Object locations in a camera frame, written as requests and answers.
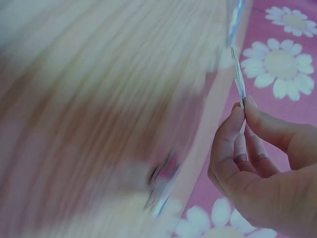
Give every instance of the floral fabric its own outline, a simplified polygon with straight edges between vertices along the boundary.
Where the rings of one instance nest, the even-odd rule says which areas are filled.
[[[246,91],[258,107],[281,119],[317,126],[317,2],[255,0],[242,55]],[[239,95],[233,83],[222,120]],[[283,171],[287,157],[265,144]],[[252,227],[207,177],[209,157],[173,237],[285,238]]]

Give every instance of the human hand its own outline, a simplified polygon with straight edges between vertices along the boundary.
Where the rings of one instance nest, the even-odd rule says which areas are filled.
[[[273,164],[261,139],[288,155],[291,171]],[[317,237],[317,128],[271,117],[248,97],[217,130],[208,175],[251,225]]]

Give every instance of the white flower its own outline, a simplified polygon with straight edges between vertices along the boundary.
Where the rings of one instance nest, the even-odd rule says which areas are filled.
[[[254,42],[251,49],[243,52],[249,59],[241,62],[248,78],[256,78],[254,85],[264,88],[274,83],[273,94],[282,99],[286,95],[293,101],[300,99],[300,93],[310,95],[315,82],[308,76],[314,72],[313,58],[301,54],[302,45],[291,40],[279,43],[271,38],[267,45]]]
[[[292,33],[294,36],[302,36],[305,34],[308,37],[317,35],[316,23],[307,20],[307,16],[299,10],[291,10],[288,7],[282,9],[273,6],[266,10],[268,15],[266,19],[272,20],[272,24],[284,26],[284,31]]]
[[[202,208],[194,206],[187,210],[186,219],[181,219],[175,233],[179,238],[275,238],[276,231],[257,229],[234,209],[227,198],[218,199],[211,216]]]

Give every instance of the small card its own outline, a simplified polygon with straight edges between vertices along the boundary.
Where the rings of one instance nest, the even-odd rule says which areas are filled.
[[[235,74],[236,74],[235,75],[235,82],[236,82],[236,85],[237,85],[237,88],[239,91],[239,95],[240,95],[240,105],[241,105],[241,108],[244,109],[243,100],[247,97],[246,86],[244,83],[239,58],[236,55],[236,53],[234,52],[233,47],[231,47],[231,56],[232,56],[234,66],[235,66]]]

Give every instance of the blue edge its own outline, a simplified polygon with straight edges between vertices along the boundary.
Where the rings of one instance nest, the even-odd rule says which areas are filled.
[[[242,15],[243,15],[243,10],[244,10],[245,4],[246,4],[246,0],[238,1],[235,9],[237,9],[239,7],[239,2],[241,2],[241,7],[238,10],[237,24],[233,27],[231,35],[229,36],[229,43],[231,46],[235,40],[235,36],[236,36],[237,30],[238,30],[239,25],[240,25],[240,21],[241,21]]]

